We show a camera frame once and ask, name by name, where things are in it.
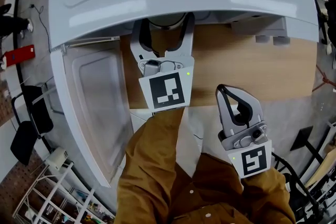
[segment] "wooden surface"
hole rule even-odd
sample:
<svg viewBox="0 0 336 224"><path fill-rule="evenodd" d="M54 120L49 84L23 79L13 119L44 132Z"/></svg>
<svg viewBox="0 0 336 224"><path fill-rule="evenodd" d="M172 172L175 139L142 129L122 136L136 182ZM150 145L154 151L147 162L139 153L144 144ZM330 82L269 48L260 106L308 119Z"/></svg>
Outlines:
<svg viewBox="0 0 336 224"><path fill-rule="evenodd" d="M164 55L175 47L180 30L152 31L152 46ZM124 73L131 109L147 108L138 79L141 73L130 50L130 36L121 37ZM311 94L317 45L292 39L290 46L255 43L254 36L234 35L225 25L195 27L191 106L215 105L219 84L240 87L260 100L299 98Z"/></svg>

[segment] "person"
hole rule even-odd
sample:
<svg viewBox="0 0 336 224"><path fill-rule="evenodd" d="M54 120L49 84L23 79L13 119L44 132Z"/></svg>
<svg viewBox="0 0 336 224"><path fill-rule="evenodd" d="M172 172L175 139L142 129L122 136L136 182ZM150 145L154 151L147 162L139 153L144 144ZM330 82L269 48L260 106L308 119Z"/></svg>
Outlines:
<svg viewBox="0 0 336 224"><path fill-rule="evenodd" d="M240 183L231 164L202 153L189 177L176 163L182 115L156 113L130 139L114 223L295 223L274 168Z"/></svg>
<svg viewBox="0 0 336 224"><path fill-rule="evenodd" d="M11 6L11 4L0 6L0 37L9 36L13 32L20 33L21 36L24 36L24 30L33 32L33 23L30 19L5 15L8 13Z"/></svg>
<svg viewBox="0 0 336 224"><path fill-rule="evenodd" d="M328 12L328 37L330 39L330 43L327 45L327 55L332 53L331 44L336 47L336 0L327 0L325 3L325 8ZM332 62L332 69L336 69L336 54L334 55Z"/></svg>

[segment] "white appliance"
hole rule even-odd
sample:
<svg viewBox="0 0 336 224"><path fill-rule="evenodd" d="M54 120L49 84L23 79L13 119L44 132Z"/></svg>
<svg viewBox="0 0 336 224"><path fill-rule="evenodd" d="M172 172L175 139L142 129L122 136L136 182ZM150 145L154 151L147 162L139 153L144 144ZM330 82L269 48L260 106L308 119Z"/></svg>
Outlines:
<svg viewBox="0 0 336 224"><path fill-rule="evenodd" d="M59 171L67 158L68 153L66 150L64 148L58 147L46 159L46 164Z"/></svg>
<svg viewBox="0 0 336 224"><path fill-rule="evenodd" d="M230 23L237 34L260 42L318 41L314 0L49 0L57 92L103 186L109 186L133 133L118 37L130 34L138 19L186 12L193 12L196 24Z"/></svg>

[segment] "red box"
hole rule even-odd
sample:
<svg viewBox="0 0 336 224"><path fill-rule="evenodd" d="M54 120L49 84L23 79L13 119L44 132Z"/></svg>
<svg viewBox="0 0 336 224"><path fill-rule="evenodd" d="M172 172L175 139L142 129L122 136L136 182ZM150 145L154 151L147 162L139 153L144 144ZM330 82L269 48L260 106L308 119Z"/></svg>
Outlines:
<svg viewBox="0 0 336 224"><path fill-rule="evenodd" d="M35 48L34 45L25 46L5 52L4 56L6 57L6 65L9 67L16 65L17 63L33 59L35 57Z"/></svg>

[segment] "jacket sleeve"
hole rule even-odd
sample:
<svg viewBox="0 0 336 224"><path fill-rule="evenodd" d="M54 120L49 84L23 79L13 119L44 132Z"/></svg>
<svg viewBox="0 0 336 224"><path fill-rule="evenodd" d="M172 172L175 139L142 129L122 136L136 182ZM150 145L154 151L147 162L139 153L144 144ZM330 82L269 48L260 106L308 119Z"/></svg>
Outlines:
<svg viewBox="0 0 336 224"><path fill-rule="evenodd" d="M285 177L274 168L255 176L244 178L243 197L253 223L296 223L289 207L289 193Z"/></svg>
<svg viewBox="0 0 336 224"><path fill-rule="evenodd" d="M182 115L183 109L159 112L129 141L115 223L166 223Z"/></svg>

